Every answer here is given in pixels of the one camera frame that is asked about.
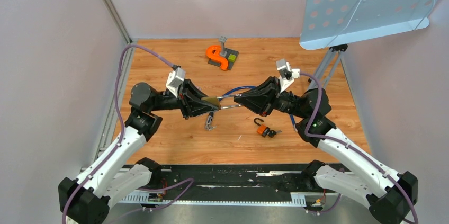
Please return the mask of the large brass padlock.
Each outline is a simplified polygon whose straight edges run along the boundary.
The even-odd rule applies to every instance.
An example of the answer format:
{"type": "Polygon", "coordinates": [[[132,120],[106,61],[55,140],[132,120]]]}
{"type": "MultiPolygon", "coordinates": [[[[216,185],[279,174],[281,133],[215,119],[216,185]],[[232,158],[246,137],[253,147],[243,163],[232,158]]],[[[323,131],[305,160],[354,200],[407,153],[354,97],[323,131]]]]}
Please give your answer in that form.
{"type": "Polygon", "coordinates": [[[236,96],[240,96],[240,94],[230,94],[230,95],[223,95],[223,96],[206,96],[206,97],[202,97],[201,100],[206,101],[206,102],[216,106],[219,110],[232,109],[232,108],[236,108],[236,107],[241,107],[241,104],[222,106],[221,101],[226,98],[234,98],[236,96]]]}

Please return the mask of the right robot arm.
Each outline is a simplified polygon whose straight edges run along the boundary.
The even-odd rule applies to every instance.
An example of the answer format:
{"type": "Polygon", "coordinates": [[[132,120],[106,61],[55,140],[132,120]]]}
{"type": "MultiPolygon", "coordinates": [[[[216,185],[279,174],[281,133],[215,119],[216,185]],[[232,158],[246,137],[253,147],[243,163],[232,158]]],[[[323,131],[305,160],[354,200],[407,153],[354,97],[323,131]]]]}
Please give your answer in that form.
{"type": "Polygon", "coordinates": [[[282,90],[278,78],[270,77],[238,94],[234,101],[262,117],[273,110],[299,117],[295,128],[301,139],[349,169],[349,173],[343,173],[314,160],[302,177],[307,190],[321,187],[344,195],[366,207],[379,223],[418,223],[417,177],[388,167],[351,141],[327,118],[331,107],[320,85],[297,96],[282,90]]]}

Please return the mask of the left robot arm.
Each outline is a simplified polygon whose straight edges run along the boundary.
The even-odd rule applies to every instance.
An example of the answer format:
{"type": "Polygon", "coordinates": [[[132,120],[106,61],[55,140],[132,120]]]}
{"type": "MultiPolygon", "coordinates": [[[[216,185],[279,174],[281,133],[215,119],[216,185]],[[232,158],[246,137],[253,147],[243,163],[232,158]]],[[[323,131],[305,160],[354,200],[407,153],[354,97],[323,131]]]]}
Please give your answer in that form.
{"type": "Polygon", "coordinates": [[[148,158],[138,161],[119,175],[126,161],[144,146],[158,130],[162,117],[154,111],[180,110],[189,119],[221,108],[216,97],[202,93],[189,79],[177,87],[158,91],[141,82],[131,90],[131,113],[119,118],[121,133],[88,168],[75,179],[64,178],[58,186],[62,222],[103,223],[110,210],[134,190],[161,185],[162,174],[148,158]]]}

